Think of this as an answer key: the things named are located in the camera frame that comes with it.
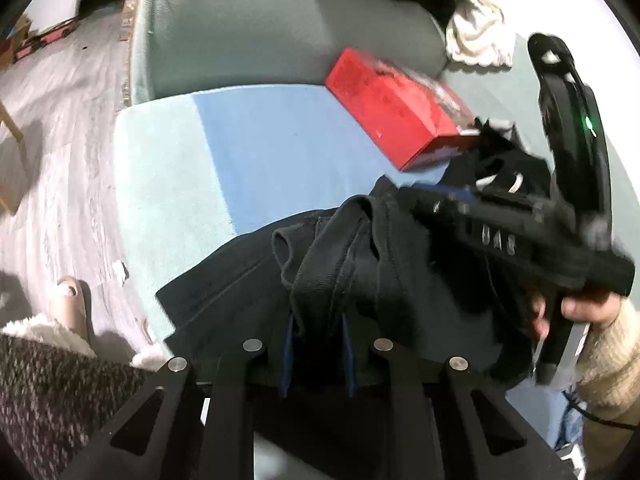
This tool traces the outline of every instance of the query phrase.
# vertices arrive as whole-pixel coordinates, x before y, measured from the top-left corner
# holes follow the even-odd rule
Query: beige sleeve
[[[610,326],[591,329],[578,371],[578,394],[591,413],[626,424],[640,421],[640,317],[630,301],[623,301]],[[584,422],[589,477],[597,478],[620,455],[632,432]]]

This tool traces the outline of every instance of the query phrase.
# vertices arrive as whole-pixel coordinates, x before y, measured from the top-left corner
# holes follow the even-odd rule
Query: floor plank
[[[94,10],[0,75],[0,99],[25,135],[21,150],[0,128],[0,186],[20,197],[15,217],[0,212],[0,323],[46,312],[51,287],[73,274],[90,290],[96,352],[126,362],[145,341],[132,279],[121,286],[112,267],[125,261],[111,163],[121,10]]]

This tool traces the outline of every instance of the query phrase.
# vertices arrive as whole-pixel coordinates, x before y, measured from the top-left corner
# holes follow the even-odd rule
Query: human hand
[[[562,300],[562,315],[578,322],[591,323],[599,329],[613,323],[620,312],[622,298],[613,292],[592,292],[567,297]],[[545,318],[545,299],[536,296],[531,302],[536,317],[532,320],[536,337],[544,339],[549,334],[549,321]]]

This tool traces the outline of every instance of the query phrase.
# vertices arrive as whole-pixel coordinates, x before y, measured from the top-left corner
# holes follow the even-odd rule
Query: red box
[[[327,88],[399,170],[451,156],[475,143],[474,115],[440,82],[409,77],[363,52],[343,51]],[[443,109],[438,102],[447,102]]]

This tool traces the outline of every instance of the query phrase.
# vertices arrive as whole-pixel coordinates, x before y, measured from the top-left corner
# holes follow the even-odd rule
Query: metal screw
[[[380,337],[373,342],[373,348],[380,350],[381,352],[388,352],[394,347],[393,341],[386,337]]]
[[[449,366],[459,372],[469,368],[469,363],[463,357],[452,357],[449,359]]]
[[[257,352],[260,348],[262,348],[262,341],[259,339],[247,339],[244,343],[242,343],[242,348],[244,348],[247,352]]]
[[[172,372],[181,372],[187,367],[187,359],[184,357],[174,357],[169,361],[169,370]]]

